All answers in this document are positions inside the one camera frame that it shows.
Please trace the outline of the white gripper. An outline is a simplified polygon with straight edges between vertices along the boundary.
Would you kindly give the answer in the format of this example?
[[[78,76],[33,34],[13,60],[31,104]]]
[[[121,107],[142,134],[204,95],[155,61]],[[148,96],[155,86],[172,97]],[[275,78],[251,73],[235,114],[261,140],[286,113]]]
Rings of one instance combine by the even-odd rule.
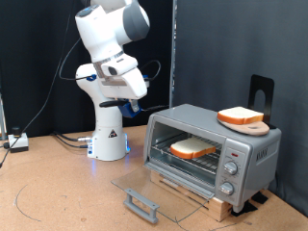
[[[147,94],[147,87],[141,72],[134,68],[124,74],[100,78],[99,86],[102,93],[110,98],[140,99]],[[136,113],[140,110],[137,100],[131,101],[131,107]]]

